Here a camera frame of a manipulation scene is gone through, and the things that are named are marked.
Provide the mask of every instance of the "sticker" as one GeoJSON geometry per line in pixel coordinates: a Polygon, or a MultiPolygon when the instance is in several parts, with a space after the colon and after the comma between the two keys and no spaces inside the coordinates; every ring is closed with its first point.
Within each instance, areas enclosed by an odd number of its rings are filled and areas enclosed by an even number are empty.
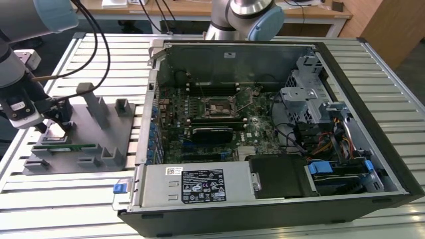
{"type": "Polygon", "coordinates": [[[225,201],[223,169],[181,172],[183,203],[211,203],[225,201]]]}
{"type": "Polygon", "coordinates": [[[184,168],[165,168],[165,175],[181,175],[181,171],[184,170],[184,168]]]}
{"type": "Polygon", "coordinates": [[[21,110],[21,109],[24,109],[24,108],[25,108],[25,103],[24,103],[24,101],[19,102],[19,103],[16,103],[16,104],[13,104],[13,105],[11,105],[11,109],[12,109],[13,111],[19,111],[19,110],[21,110]]]}
{"type": "Polygon", "coordinates": [[[225,58],[236,58],[236,52],[225,52],[224,57],[225,58]]]}

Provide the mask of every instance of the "white label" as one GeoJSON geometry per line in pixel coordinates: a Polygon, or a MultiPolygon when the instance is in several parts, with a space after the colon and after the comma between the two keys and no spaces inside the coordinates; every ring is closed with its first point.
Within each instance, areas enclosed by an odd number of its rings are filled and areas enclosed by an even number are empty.
{"type": "Polygon", "coordinates": [[[225,52],[224,57],[225,58],[236,58],[236,52],[225,52]]]}
{"type": "Polygon", "coordinates": [[[181,171],[184,168],[173,167],[173,168],[165,168],[165,175],[181,175],[181,171]]]}
{"type": "Polygon", "coordinates": [[[71,148],[51,148],[48,151],[51,152],[68,152],[71,148]]]}
{"type": "Polygon", "coordinates": [[[225,193],[215,193],[212,196],[213,196],[213,197],[224,197],[224,196],[225,196],[225,193]]]}
{"type": "Polygon", "coordinates": [[[25,103],[24,103],[24,101],[19,102],[19,103],[16,103],[16,104],[13,104],[13,105],[11,105],[11,109],[12,109],[13,111],[19,111],[20,109],[24,109],[24,108],[25,108],[25,103]]]}

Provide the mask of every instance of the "metal workbench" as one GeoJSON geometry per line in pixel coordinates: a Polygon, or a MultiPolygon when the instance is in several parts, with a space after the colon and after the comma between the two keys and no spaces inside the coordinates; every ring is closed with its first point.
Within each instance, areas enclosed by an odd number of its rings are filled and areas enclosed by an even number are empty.
{"type": "MultiPolygon", "coordinates": [[[[105,102],[128,98],[136,103],[132,140],[128,149],[127,171],[61,175],[24,176],[23,164],[39,133],[20,130],[0,162],[0,239],[139,239],[112,210],[112,186],[119,179],[133,176],[133,162],[141,123],[144,94],[148,81],[148,46],[159,35],[108,34],[112,70],[103,87],[95,91],[105,102]]],[[[185,39],[200,36],[185,35],[185,39]]],[[[323,41],[355,85],[395,147],[425,187],[425,108],[367,43],[356,39],[292,38],[276,40],[323,41]]],[[[76,69],[89,58],[93,35],[72,39],[55,74],[76,69]]],[[[75,93],[80,82],[97,84],[107,65],[104,44],[93,63],[85,70],[48,82],[51,96],[75,93]]],[[[84,103],[83,98],[71,100],[84,103]]],[[[116,196],[121,206],[128,195],[116,196]]],[[[232,232],[177,238],[425,238],[425,198],[399,208],[383,209],[351,223],[232,232]]]]}

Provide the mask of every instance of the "warning label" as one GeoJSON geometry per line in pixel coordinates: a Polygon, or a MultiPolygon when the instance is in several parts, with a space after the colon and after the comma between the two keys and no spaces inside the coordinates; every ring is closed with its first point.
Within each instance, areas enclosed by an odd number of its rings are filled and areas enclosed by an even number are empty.
{"type": "Polygon", "coordinates": [[[225,201],[223,169],[183,171],[183,203],[211,203],[225,201]]]}

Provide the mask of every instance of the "blue latch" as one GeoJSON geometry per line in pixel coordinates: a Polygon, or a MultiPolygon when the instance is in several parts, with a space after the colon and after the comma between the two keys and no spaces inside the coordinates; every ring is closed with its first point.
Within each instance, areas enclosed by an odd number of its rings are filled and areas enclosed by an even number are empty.
{"type": "Polygon", "coordinates": [[[365,166],[367,166],[369,172],[372,172],[375,170],[375,167],[373,167],[371,160],[365,160],[365,166]]]}
{"type": "Polygon", "coordinates": [[[124,194],[124,193],[127,193],[127,184],[113,185],[113,194],[124,194]]]}
{"type": "Polygon", "coordinates": [[[332,166],[328,161],[312,162],[308,165],[308,170],[311,171],[311,174],[333,173],[332,166]]]}

